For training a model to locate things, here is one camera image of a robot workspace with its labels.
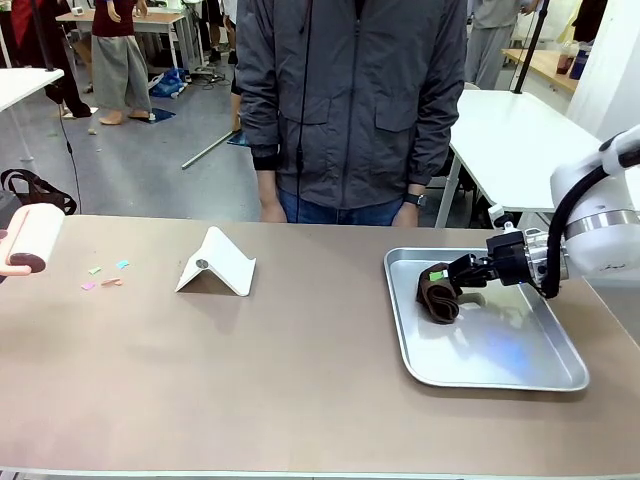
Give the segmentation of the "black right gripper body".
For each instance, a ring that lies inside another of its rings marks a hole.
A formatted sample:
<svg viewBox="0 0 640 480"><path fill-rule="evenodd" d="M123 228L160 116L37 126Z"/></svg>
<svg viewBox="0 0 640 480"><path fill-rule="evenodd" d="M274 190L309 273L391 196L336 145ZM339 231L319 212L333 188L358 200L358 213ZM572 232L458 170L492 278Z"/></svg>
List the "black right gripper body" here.
<svg viewBox="0 0 640 480"><path fill-rule="evenodd" d="M522 231L496 235L486 245L492 268L504 286L528 284L532 280Z"/></svg>

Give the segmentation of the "person's left hand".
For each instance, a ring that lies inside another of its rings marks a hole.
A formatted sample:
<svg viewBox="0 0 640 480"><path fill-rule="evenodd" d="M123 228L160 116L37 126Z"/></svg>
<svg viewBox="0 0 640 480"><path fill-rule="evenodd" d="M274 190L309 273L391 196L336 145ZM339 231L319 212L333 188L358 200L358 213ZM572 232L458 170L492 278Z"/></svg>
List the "person's left hand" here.
<svg viewBox="0 0 640 480"><path fill-rule="evenodd" d="M417 205L404 202L393 218L392 226L416 228L419 223L420 209Z"/></svg>

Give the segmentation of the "person's right hand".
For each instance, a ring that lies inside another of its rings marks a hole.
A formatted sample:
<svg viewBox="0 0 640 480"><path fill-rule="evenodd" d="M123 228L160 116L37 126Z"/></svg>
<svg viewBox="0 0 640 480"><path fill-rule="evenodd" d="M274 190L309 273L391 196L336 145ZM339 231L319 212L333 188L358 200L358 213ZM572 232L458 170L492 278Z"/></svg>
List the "person's right hand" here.
<svg viewBox="0 0 640 480"><path fill-rule="evenodd" d="M286 223L287 217L279 201L274 171L257 171L261 221L267 223Z"/></svg>

